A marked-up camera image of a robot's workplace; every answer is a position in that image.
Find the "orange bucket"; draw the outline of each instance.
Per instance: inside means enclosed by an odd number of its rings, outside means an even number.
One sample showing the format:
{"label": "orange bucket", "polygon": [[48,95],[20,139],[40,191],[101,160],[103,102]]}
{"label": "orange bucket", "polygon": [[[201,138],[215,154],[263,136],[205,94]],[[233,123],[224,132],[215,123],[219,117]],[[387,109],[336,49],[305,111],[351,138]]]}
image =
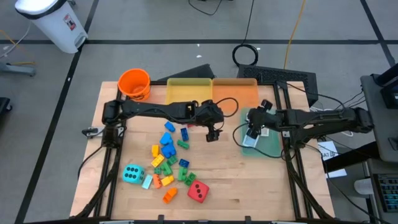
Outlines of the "orange bucket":
{"label": "orange bucket", "polygon": [[120,76],[118,87],[123,94],[130,96],[132,100],[146,100],[150,93],[150,77],[145,70],[133,68]]}

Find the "white trash can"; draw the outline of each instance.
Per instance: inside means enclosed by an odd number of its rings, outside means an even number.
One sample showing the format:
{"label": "white trash can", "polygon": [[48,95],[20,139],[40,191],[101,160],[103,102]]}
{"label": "white trash can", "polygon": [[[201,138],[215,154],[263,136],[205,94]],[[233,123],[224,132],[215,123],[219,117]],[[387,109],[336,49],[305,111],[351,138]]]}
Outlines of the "white trash can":
{"label": "white trash can", "polygon": [[67,0],[18,0],[15,9],[63,52],[76,53],[88,38]]}

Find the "wooden tabletop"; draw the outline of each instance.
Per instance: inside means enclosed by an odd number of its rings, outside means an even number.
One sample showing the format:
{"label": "wooden tabletop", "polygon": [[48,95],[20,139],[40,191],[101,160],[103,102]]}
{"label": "wooden tabletop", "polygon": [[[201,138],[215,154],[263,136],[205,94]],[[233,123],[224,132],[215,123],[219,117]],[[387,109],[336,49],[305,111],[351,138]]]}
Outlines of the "wooden tabletop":
{"label": "wooden tabletop", "polygon": [[[290,83],[303,89],[302,82]],[[93,126],[103,126],[101,123],[103,105],[107,101],[114,100],[116,93],[116,82],[102,83]],[[166,86],[152,86],[147,102],[164,104],[165,93]],[[305,93],[290,87],[289,96],[293,108],[308,110]],[[275,105],[272,86],[259,86],[259,100],[263,99]],[[189,198],[188,187],[183,182],[177,181],[178,164],[172,166],[175,181],[160,189],[155,189],[153,184],[149,190],[146,190],[140,185],[123,182],[123,169],[128,164],[144,167],[146,174],[154,173],[154,168],[150,164],[153,160],[151,146],[158,144],[165,132],[165,119],[145,117],[129,119],[119,166],[112,219],[156,220],[158,215],[165,215],[167,220],[244,220],[244,216],[250,215],[252,220],[294,220],[286,163],[282,159],[245,157],[241,154],[241,149],[232,140],[232,131],[240,124],[238,114],[225,119],[219,141],[207,143],[205,140],[207,129],[192,127],[188,130],[189,150],[176,146],[178,159],[190,161],[188,173],[194,172],[197,180],[210,187],[203,203]],[[172,136],[177,141],[182,126],[175,124],[175,127],[177,131]],[[236,137],[240,139],[239,131],[236,132]],[[100,144],[100,138],[90,139],[85,157]],[[311,140],[309,145],[317,147],[316,140]],[[104,152],[103,149],[82,168],[71,215],[79,213],[96,192]],[[309,147],[302,149],[301,152],[309,190],[326,212],[334,216],[319,153]],[[169,204],[165,204],[162,198],[171,187],[178,188],[178,194]],[[305,217],[305,207],[299,188],[297,192],[301,214]],[[108,201],[108,191],[103,197],[102,215]]]}

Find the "toy block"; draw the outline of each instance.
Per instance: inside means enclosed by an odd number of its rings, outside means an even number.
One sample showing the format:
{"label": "toy block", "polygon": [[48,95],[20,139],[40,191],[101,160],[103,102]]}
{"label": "toy block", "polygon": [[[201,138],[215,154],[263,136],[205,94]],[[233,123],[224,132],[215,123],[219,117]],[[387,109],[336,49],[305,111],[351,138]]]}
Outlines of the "toy block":
{"label": "toy block", "polygon": [[142,188],[143,189],[149,189],[150,183],[152,182],[152,175],[147,174],[147,176],[145,177],[144,183],[142,184]]}
{"label": "toy block", "polygon": [[180,159],[180,162],[178,164],[182,167],[188,168],[189,161],[186,161],[185,159]]}
{"label": "toy block", "polygon": [[144,171],[142,166],[129,164],[123,170],[123,181],[131,184],[142,184],[144,181]]}
{"label": "toy block", "polygon": [[181,140],[177,141],[177,145],[183,147],[184,149],[189,149],[189,144]]}
{"label": "toy block", "polygon": [[209,190],[209,186],[198,180],[195,180],[188,190],[188,196],[197,202],[203,203]]}
{"label": "toy block", "polygon": [[169,130],[170,132],[174,132],[175,131],[175,127],[173,126],[172,123],[170,123],[170,121],[166,122],[164,124],[164,126],[167,128],[167,130]]}
{"label": "toy block", "polygon": [[170,166],[166,162],[164,162],[162,165],[160,165],[160,168],[163,170],[164,175],[173,174],[173,170],[170,168]]}
{"label": "toy block", "polygon": [[165,145],[164,147],[162,147],[162,153],[163,153],[164,157],[170,158],[172,156],[175,156],[177,152],[174,148],[173,143],[171,143],[171,144],[168,144],[168,145]]}
{"label": "toy block", "polygon": [[153,178],[154,178],[155,188],[159,189],[162,186],[162,183],[160,182],[160,179],[159,179],[159,175],[154,174]]}
{"label": "toy block", "polygon": [[163,186],[167,186],[173,181],[174,181],[174,177],[173,177],[173,175],[170,175],[170,176],[167,176],[162,179],[162,184],[163,184]]}
{"label": "toy block", "polygon": [[169,159],[167,159],[167,164],[169,166],[172,166],[173,164],[175,164],[178,161],[178,159],[175,156],[170,157]]}
{"label": "toy block", "polygon": [[178,171],[178,181],[185,181],[187,179],[187,177],[185,176],[188,172],[187,168],[184,167],[180,167],[180,170]]}
{"label": "toy block", "polygon": [[188,141],[189,137],[188,137],[188,131],[186,128],[182,128],[181,129],[181,137],[183,141]]}
{"label": "toy block", "polygon": [[171,188],[166,192],[166,194],[163,197],[164,203],[170,203],[173,197],[177,194],[178,190],[176,187]]}
{"label": "toy block", "polygon": [[164,156],[162,156],[161,154],[159,154],[152,162],[152,166],[157,167],[159,166],[159,164],[164,160]]}
{"label": "toy block", "polygon": [[159,155],[159,145],[152,146],[152,156],[156,158]]}
{"label": "toy block", "polygon": [[155,174],[161,174],[162,173],[162,169],[160,167],[155,167]]}
{"label": "toy block", "polygon": [[187,186],[191,186],[192,182],[195,180],[196,177],[197,176],[193,172],[191,172],[187,177],[187,179],[185,179],[184,184],[186,184]]}
{"label": "toy block", "polygon": [[172,135],[170,133],[164,133],[159,142],[164,146],[173,143]]}

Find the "yellow cable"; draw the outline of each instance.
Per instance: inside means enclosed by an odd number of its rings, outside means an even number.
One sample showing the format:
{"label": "yellow cable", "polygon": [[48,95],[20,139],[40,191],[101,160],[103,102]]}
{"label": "yellow cable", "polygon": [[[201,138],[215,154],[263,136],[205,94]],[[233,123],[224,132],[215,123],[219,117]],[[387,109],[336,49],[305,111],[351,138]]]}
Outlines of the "yellow cable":
{"label": "yellow cable", "polygon": [[287,63],[287,57],[289,56],[289,50],[290,50],[290,44],[292,43],[292,39],[294,36],[294,33],[296,32],[297,26],[301,20],[301,15],[303,14],[304,11],[304,5],[305,5],[305,0],[303,0],[303,4],[301,5],[301,9],[300,9],[300,14],[298,15],[297,21],[296,21],[296,25],[294,26],[292,35],[290,36],[289,39],[289,43],[287,44],[287,48],[286,48],[286,54],[285,54],[285,63],[284,63],[284,69],[286,69],[286,63]]}
{"label": "yellow cable", "polygon": [[24,52],[25,55],[26,55],[27,57],[29,57],[30,59],[33,60],[33,62],[17,62],[17,63],[13,63],[13,65],[16,65],[16,64],[21,64],[21,65],[35,65],[35,64],[36,64],[36,63],[34,62],[33,56],[32,56],[28,51],[26,51],[23,47],[21,47],[21,46],[19,46],[18,44],[16,44],[16,43],[11,39],[11,37],[9,37],[9,36],[7,35],[7,33],[6,33],[4,30],[0,30],[0,32],[1,32],[1,33],[3,34],[3,36],[5,36],[12,44],[14,44],[16,48],[18,48],[19,50],[21,50],[22,52]]}

